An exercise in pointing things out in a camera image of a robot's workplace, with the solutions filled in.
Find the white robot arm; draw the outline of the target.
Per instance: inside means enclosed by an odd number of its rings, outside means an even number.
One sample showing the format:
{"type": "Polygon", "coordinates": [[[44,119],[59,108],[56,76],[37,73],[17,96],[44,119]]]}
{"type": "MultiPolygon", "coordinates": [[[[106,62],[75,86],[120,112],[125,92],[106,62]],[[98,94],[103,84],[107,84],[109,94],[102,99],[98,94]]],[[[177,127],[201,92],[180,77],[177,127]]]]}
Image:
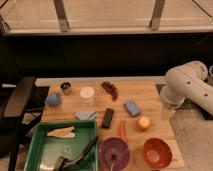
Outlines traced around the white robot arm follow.
{"type": "Polygon", "coordinates": [[[169,69],[160,99],[167,109],[178,109],[186,99],[194,102],[205,120],[213,120],[213,86],[205,82],[208,69],[201,61],[191,61],[169,69]]]}

